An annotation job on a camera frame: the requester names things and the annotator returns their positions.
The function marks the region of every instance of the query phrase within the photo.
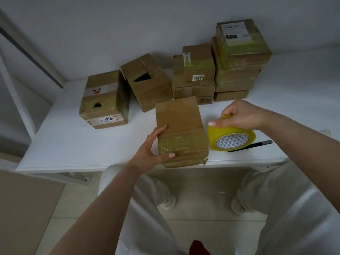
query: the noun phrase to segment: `white table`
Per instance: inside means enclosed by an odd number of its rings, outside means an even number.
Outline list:
[[[125,164],[156,126],[155,109],[143,113],[131,98],[129,123],[96,130],[78,115],[86,80],[68,82],[53,104],[17,171],[53,173],[102,171]],[[340,140],[340,48],[274,55],[247,101],[276,111]],[[200,105],[206,128],[231,103]],[[256,132],[256,142],[269,138]],[[157,153],[157,141],[152,150]],[[287,160],[276,144],[237,152],[209,151],[206,165],[273,165]]]

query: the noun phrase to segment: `finger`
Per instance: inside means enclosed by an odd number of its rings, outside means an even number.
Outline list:
[[[234,115],[236,114],[236,108],[237,108],[237,100],[232,102],[230,105],[228,105],[221,113],[221,117],[225,115]]]
[[[208,125],[216,128],[232,127],[234,126],[234,118],[231,117],[229,119],[216,119],[212,122],[209,122]]]
[[[160,164],[160,163],[164,163],[168,160],[170,160],[171,158],[174,158],[176,155],[175,153],[164,153],[164,154],[160,154],[158,156],[154,156],[154,162],[155,164]]]
[[[152,143],[155,141],[157,135],[159,135],[161,132],[165,131],[167,128],[167,125],[164,125],[160,128],[156,128],[153,130],[152,133],[147,137],[146,141],[144,142],[144,145],[148,148],[152,147]]]

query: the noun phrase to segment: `hand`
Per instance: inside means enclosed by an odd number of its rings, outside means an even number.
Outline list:
[[[134,157],[126,164],[126,166],[134,167],[139,174],[146,173],[150,171],[155,165],[164,163],[171,158],[175,157],[174,153],[163,153],[161,155],[155,156],[151,152],[152,143],[155,141],[156,137],[167,128],[166,125],[153,130],[153,132],[148,135],[146,141],[140,146]]]
[[[238,127],[242,129],[261,129],[269,120],[279,114],[250,104],[244,100],[236,100],[227,106],[221,114],[233,115],[228,119],[217,119],[209,122],[213,127]]]

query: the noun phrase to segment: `cardboard box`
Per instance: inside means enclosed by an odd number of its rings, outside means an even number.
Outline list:
[[[156,105],[157,127],[168,125],[158,135],[159,154],[176,154],[164,163],[166,168],[193,166],[208,160],[208,139],[195,97],[181,98]]]
[[[216,40],[223,66],[229,71],[262,69],[272,56],[251,19],[217,23]]]
[[[215,92],[240,91],[252,89],[261,70],[228,71],[223,67],[216,37],[211,38],[213,57],[216,65]]]
[[[213,80],[215,64],[210,43],[183,47],[185,81]]]
[[[127,124],[130,89],[120,70],[89,76],[79,115],[95,129]]]
[[[249,90],[242,91],[231,91],[231,92],[217,92],[214,95],[215,102],[227,101],[227,100],[236,100],[246,98],[249,93]]]
[[[121,70],[143,112],[172,99],[170,79],[150,54],[122,65]]]
[[[188,98],[195,96],[199,105],[211,104],[214,98],[215,81],[185,81],[183,55],[175,55],[172,63],[173,98]]]

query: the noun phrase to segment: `leg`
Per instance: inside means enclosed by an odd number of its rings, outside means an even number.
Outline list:
[[[267,214],[256,254],[336,254],[340,215],[293,163],[250,171],[237,197],[246,210]]]
[[[100,180],[99,193],[119,169],[108,167]],[[134,188],[120,233],[116,254],[185,254],[176,242],[157,205],[169,197],[166,185],[142,175]]]

